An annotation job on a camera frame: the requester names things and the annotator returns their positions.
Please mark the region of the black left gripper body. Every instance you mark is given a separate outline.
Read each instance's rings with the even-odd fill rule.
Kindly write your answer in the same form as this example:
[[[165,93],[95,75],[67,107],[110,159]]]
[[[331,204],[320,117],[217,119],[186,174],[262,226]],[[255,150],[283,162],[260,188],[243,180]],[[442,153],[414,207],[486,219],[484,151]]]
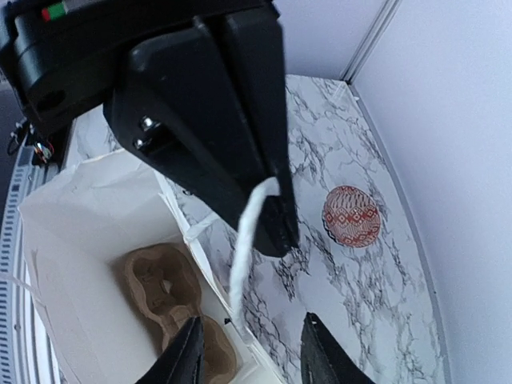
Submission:
[[[8,1],[1,71],[24,116],[55,132],[108,99],[126,51],[194,18],[267,9],[271,1]]]

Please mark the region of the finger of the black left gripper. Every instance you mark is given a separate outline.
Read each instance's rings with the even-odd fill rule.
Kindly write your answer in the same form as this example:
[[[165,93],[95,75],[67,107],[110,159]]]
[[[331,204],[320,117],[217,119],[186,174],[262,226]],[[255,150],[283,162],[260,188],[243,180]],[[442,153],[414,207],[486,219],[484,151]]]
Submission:
[[[248,198],[248,129],[212,40],[138,44],[103,113],[123,148],[237,226]]]
[[[242,127],[206,129],[218,141],[221,168],[205,166],[192,195],[236,227],[251,190],[276,178],[277,197],[267,198],[254,248],[282,258],[298,245],[299,230],[288,151],[283,31],[273,7],[210,7],[197,13],[213,39],[234,91]]]

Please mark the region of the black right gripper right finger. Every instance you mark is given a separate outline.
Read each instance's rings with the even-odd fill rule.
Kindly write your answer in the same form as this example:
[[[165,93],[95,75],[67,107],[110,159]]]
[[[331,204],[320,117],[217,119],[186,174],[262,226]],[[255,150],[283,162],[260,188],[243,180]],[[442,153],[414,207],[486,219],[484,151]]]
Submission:
[[[302,383],[374,384],[315,313],[307,312],[303,321],[300,359]]]

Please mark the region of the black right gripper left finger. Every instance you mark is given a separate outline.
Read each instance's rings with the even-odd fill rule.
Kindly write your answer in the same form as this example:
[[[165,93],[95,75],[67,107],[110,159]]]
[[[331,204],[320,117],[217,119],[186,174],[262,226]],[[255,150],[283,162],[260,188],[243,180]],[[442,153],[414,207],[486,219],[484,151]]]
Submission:
[[[136,384],[202,384],[205,339],[201,317],[189,318],[152,367]]]

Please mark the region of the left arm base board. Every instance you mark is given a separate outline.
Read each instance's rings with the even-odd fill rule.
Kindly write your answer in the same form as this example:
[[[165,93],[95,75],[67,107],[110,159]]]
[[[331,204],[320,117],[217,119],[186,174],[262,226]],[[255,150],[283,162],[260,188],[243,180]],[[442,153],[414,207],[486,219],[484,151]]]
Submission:
[[[14,130],[10,133],[7,155],[14,156],[20,149],[28,147],[32,152],[33,166],[55,164],[61,169],[70,142],[71,129],[72,125],[68,124],[49,136],[43,136],[26,118],[22,118],[16,122]]]

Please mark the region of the brown paper takeout bag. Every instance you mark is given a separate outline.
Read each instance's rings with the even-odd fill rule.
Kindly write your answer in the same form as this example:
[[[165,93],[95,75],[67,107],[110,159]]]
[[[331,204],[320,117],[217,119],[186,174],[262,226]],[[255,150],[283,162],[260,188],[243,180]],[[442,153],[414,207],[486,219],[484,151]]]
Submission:
[[[247,330],[230,323],[226,291],[179,211],[170,184],[125,150],[66,168],[19,207],[35,308],[70,383],[133,383],[158,356],[137,314],[123,266],[132,250],[172,242],[190,260],[201,307],[224,327],[236,383],[280,383]]]

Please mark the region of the brown cardboard cup carrier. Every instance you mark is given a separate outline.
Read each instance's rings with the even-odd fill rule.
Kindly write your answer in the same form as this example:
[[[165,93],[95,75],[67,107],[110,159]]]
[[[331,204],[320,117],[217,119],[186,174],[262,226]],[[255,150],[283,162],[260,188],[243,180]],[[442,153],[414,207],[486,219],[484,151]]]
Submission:
[[[175,339],[186,321],[203,320],[206,382],[229,383],[236,374],[235,350],[221,326],[201,309],[202,288],[190,258],[171,243],[133,250],[124,274],[136,307],[162,330],[162,348]]]

